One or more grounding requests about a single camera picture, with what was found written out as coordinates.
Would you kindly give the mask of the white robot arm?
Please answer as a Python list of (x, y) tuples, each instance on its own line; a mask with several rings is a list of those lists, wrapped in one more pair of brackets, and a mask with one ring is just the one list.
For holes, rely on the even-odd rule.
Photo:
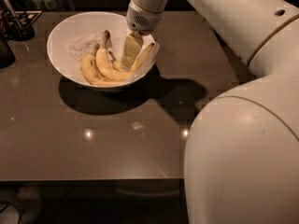
[[(131, 0), (151, 34), (168, 0)], [(299, 224), (298, 9), (283, 0), (187, 0), (255, 80), (209, 102), (184, 152), (189, 224)]]

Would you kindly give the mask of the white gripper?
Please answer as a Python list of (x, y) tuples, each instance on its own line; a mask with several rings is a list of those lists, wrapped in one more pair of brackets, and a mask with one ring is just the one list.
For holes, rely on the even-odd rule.
[(162, 13), (163, 9), (157, 1), (130, 1), (126, 20), (128, 28), (132, 32), (125, 38), (121, 56), (121, 65), (126, 71), (132, 67), (137, 55), (143, 47), (144, 40), (142, 35), (150, 35), (156, 30)]

